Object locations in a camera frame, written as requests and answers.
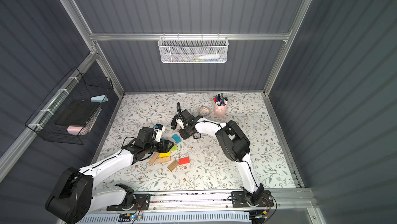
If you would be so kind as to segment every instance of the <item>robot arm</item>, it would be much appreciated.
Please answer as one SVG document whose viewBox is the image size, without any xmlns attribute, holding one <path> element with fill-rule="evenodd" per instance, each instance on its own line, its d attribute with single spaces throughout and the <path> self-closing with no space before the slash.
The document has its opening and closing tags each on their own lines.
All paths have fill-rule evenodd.
<svg viewBox="0 0 397 224">
<path fill-rule="evenodd" d="M 169 152 L 174 142 L 161 140 L 164 130 L 161 124 L 156 124 L 154 128 L 143 127 L 137 138 L 133 138 L 115 154 L 80 169 L 66 169 L 47 199 L 46 210 L 68 224 L 74 224 L 86 213 L 102 207 L 133 205 L 134 191 L 126 185 L 93 189 L 113 173 L 148 158 L 153 152 Z"/>
<path fill-rule="evenodd" d="M 207 120 L 202 116 L 194 117 L 187 110 L 181 111 L 179 102 L 177 112 L 178 114 L 171 122 L 171 128 L 176 129 L 177 124 L 181 126 L 179 133 L 183 139 L 194 137 L 196 133 L 199 133 L 200 137 L 202 133 L 216 137 L 226 157 L 236 163 L 243 181 L 246 201 L 249 205 L 256 206 L 261 201 L 264 188 L 257 179 L 251 162 L 250 141 L 236 122 L 220 123 Z"/>
</svg>

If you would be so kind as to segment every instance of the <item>pen holder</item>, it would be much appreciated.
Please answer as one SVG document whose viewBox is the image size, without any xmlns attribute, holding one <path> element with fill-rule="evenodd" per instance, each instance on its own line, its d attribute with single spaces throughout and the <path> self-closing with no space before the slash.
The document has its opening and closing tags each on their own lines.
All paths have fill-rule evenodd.
<svg viewBox="0 0 397 224">
<path fill-rule="evenodd" d="M 226 108 L 227 108 L 227 105 L 218 106 L 218 105 L 216 105 L 216 103 L 214 103 L 214 114 L 217 117 L 223 117 L 226 114 Z"/>
</svg>

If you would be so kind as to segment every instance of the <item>white wire basket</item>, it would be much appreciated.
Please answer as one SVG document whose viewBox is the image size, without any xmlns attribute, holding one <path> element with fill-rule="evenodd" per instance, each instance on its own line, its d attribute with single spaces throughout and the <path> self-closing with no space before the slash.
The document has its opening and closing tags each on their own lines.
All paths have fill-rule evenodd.
<svg viewBox="0 0 397 224">
<path fill-rule="evenodd" d="M 229 40 L 187 40 L 160 37 L 158 48 L 163 63 L 225 63 Z"/>
</svg>

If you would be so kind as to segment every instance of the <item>corrugated wall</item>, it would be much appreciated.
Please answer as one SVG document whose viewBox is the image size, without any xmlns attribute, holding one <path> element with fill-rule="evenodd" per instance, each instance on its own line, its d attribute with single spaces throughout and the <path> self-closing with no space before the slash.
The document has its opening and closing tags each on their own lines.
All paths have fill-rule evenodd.
<svg viewBox="0 0 397 224">
<path fill-rule="evenodd" d="M 87 74 L 104 76 L 97 63 Z M 0 223 L 56 222 L 57 217 L 45 210 L 44 204 L 65 169 L 91 164 L 119 99 L 114 91 L 108 98 L 84 145 L 34 139 L 0 183 Z"/>
<path fill-rule="evenodd" d="M 0 0 L 0 156 L 89 50 L 58 0 Z"/>
<path fill-rule="evenodd" d="M 284 33 L 301 0 L 75 0 L 93 33 Z M 225 64 L 163 64 L 156 42 L 99 42 L 126 92 L 263 90 L 281 41 L 232 41 Z"/>
<path fill-rule="evenodd" d="M 157 42 L 99 42 L 125 92 L 263 90 L 282 41 L 231 41 L 226 63 L 166 64 Z"/>
<path fill-rule="evenodd" d="M 0 156 L 53 87 L 89 50 L 58 0 L 0 0 Z M 97 63 L 87 73 L 102 75 Z M 68 167 L 91 162 L 118 97 L 109 96 L 84 145 L 36 138 L 0 183 L 0 223 L 53 224 L 44 203 Z"/>
<path fill-rule="evenodd" d="M 75 0 L 94 33 L 282 33 L 301 0 Z"/>
<path fill-rule="evenodd" d="M 397 0 L 314 0 L 270 93 L 329 224 L 397 218 Z"/>
</svg>

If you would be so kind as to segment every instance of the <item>mesh basket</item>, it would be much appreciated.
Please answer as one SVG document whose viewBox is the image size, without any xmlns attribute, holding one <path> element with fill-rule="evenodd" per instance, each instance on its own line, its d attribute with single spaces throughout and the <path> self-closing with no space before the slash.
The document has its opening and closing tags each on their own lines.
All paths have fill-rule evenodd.
<svg viewBox="0 0 397 224">
<path fill-rule="evenodd" d="M 160 37 L 158 48 L 163 63 L 225 63 L 229 41 L 172 40 Z"/>
<path fill-rule="evenodd" d="M 32 115 L 25 123 L 25 126 L 36 132 L 45 141 L 82 145 L 90 135 L 92 136 L 90 131 L 102 109 L 109 106 L 107 94 L 112 89 L 112 81 L 109 78 L 79 74 L 65 89 L 61 90 L 59 96 L 48 109 L 41 110 L 44 111 L 44 114 L 38 119 L 37 123 L 32 123 L 34 118 L 34 115 Z M 101 95 L 106 95 L 106 97 L 96 107 L 92 116 L 77 135 L 69 133 L 68 126 L 55 124 L 58 117 L 73 101 L 91 101 L 91 97 Z"/>
</svg>

